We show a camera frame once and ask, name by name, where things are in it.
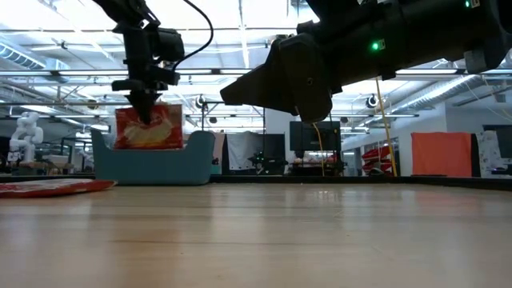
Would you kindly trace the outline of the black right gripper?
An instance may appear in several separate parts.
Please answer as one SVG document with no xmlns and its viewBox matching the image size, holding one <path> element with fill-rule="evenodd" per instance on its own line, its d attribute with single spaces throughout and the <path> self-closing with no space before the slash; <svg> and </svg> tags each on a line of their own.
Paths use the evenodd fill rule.
<svg viewBox="0 0 512 288">
<path fill-rule="evenodd" d="M 399 3 L 311 3 L 319 22 L 275 44 L 275 71 L 263 64 L 224 87 L 225 104 L 251 105 L 323 120 L 342 86 L 380 75 L 391 67 L 382 57 L 386 37 L 404 23 Z"/>
</svg>

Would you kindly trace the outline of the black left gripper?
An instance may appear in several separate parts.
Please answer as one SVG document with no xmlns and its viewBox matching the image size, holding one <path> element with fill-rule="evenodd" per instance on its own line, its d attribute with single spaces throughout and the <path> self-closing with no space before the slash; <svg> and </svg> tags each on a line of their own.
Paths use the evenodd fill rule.
<svg viewBox="0 0 512 288">
<path fill-rule="evenodd" d="M 151 111 L 160 98 L 160 90 L 168 90 L 154 63 L 153 52 L 143 30 L 118 30 L 123 36 L 128 77 L 111 83 L 112 90 L 132 90 L 126 96 L 137 116 L 144 123 L 151 122 Z M 143 97 L 139 91 L 149 91 Z"/>
</svg>

